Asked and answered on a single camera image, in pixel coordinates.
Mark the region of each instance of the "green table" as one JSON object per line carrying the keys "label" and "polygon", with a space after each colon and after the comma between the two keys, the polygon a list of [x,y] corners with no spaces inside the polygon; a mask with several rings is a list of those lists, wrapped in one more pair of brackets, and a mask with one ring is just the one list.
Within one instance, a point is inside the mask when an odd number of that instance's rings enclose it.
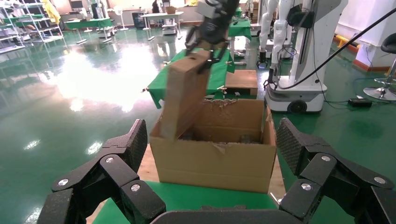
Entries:
{"label": "green table", "polygon": [[111,22],[110,18],[104,19],[91,19],[89,21],[81,21],[81,20],[73,20],[65,22],[67,28],[69,29],[79,29],[79,28],[87,28],[87,27],[112,27],[113,23]]}
{"label": "green table", "polygon": [[[179,52],[171,62],[175,62],[184,58],[185,50]],[[235,72],[235,65],[233,60],[231,59],[230,51],[226,50],[224,57],[221,59],[220,62],[214,64],[211,68],[211,75],[209,78],[208,87],[206,89],[206,94],[216,94],[219,93],[222,95],[221,90],[219,87],[226,85],[226,75],[227,72],[234,73]],[[166,89],[166,81],[168,76],[168,67],[165,67],[160,71],[157,77],[148,85],[147,91],[150,92],[151,97],[153,98],[154,103],[156,104],[157,108],[161,108],[159,101],[165,98],[165,89]]]}
{"label": "green table", "polygon": [[235,21],[233,21],[228,28],[228,36],[235,37],[235,36],[245,36],[249,40],[252,40],[252,35],[250,34],[250,21],[241,19],[237,20],[238,23],[234,25]]}
{"label": "green table", "polygon": [[73,20],[73,21],[66,22],[66,26],[69,29],[76,29],[77,30],[77,34],[80,37],[80,40],[77,41],[76,44],[82,44],[82,43],[85,43],[87,41],[86,39],[81,38],[81,34],[80,34],[79,29],[80,28],[88,28],[88,27],[103,28],[103,32],[105,34],[105,40],[103,41],[103,43],[111,41],[111,38],[107,38],[107,34],[106,34],[106,31],[105,31],[106,27],[112,27],[113,26],[113,23],[111,22],[110,18],[91,19],[89,21]]}
{"label": "green table", "polygon": [[[268,195],[233,190],[193,187],[170,183],[147,182],[165,202],[166,210],[199,210],[202,205],[229,208],[245,205],[247,209],[276,209]],[[110,199],[93,224],[128,224],[129,222]]]}

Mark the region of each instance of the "robotic hand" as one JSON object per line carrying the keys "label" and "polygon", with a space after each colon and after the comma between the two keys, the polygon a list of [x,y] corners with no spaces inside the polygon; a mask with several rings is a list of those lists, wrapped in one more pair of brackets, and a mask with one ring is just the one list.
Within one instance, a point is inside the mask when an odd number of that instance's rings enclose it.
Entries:
{"label": "robotic hand", "polygon": [[[186,37],[186,55],[189,55],[194,48],[199,47],[202,42],[210,44],[210,58],[203,67],[210,68],[212,64],[217,63],[223,57],[228,41],[225,38],[228,26],[235,11],[239,5],[239,0],[205,0],[198,2],[197,12],[204,16],[204,21],[200,26],[194,26]],[[197,32],[197,39],[191,42],[194,33]],[[217,58],[214,58],[215,45],[223,43],[221,51]]]}

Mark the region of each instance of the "wooden block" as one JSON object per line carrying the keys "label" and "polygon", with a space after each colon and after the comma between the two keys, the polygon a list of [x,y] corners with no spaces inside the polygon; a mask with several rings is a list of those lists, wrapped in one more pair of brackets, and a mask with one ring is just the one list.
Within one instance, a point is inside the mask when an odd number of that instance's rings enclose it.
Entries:
{"label": "wooden block", "polygon": [[160,127],[160,135],[165,139],[179,138],[199,115],[210,70],[200,74],[198,70],[208,59],[209,51],[201,50],[169,65]]}
{"label": "wooden block", "polygon": [[228,72],[226,77],[228,89],[250,89],[250,95],[257,96],[258,84],[255,70],[235,70]]}

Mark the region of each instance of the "green floor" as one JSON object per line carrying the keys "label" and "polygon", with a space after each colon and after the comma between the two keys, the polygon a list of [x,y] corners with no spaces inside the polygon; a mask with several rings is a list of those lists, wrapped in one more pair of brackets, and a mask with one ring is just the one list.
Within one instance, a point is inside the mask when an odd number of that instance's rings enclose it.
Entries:
{"label": "green floor", "polygon": [[[65,41],[0,55],[1,223],[35,223],[56,178],[92,159],[103,142],[126,133],[136,119],[145,119],[151,130],[160,111],[141,91],[161,64],[184,48],[184,38],[164,38],[159,30],[153,34],[157,37],[148,42],[146,31],[132,29],[102,44],[96,34],[84,33],[88,43],[75,45],[76,36],[65,33]],[[254,38],[251,47],[257,44]],[[247,51],[248,69],[255,68],[254,49]],[[353,58],[344,52],[328,64],[329,101],[354,97],[353,81],[369,77],[352,65]],[[259,82],[267,75],[258,72]],[[371,79],[355,84],[362,96],[364,87],[377,85]],[[258,98],[263,96],[261,88]],[[323,137],[342,156],[396,182],[395,112],[394,105],[353,112],[324,105],[317,115],[274,114],[274,119],[278,123],[288,117],[301,131]],[[286,169],[283,174],[288,187],[293,177]],[[340,209],[331,211],[334,207],[325,199],[315,223],[352,223]]]}

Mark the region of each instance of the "cardboard box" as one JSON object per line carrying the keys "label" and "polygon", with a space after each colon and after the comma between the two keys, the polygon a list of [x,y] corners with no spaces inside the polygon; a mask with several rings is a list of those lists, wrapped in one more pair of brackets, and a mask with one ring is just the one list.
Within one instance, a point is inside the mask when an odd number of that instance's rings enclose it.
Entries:
{"label": "cardboard box", "polygon": [[[270,110],[263,114],[260,100],[204,101],[194,140],[175,141],[160,136],[160,118],[150,135],[160,181],[267,193],[276,147]],[[243,135],[257,143],[239,143]]]}

